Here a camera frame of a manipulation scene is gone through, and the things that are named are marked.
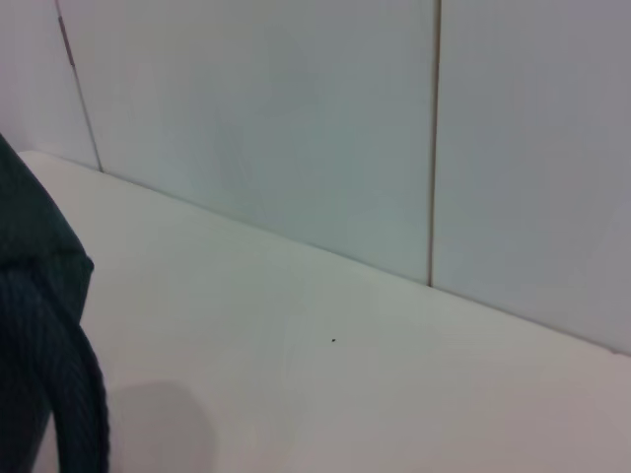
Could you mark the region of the dark teal insulated lunch bag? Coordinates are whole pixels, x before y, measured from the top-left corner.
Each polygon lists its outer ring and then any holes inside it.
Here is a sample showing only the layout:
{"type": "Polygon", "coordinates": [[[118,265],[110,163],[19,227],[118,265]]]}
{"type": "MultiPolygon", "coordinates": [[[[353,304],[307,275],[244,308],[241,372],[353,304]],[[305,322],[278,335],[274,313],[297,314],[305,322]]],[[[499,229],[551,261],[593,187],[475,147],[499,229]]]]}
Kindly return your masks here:
{"type": "Polygon", "coordinates": [[[54,423],[59,473],[108,473],[103,374],[80,320],[94,263],[0,134],[0,473],[31,473],[54,423]]]}

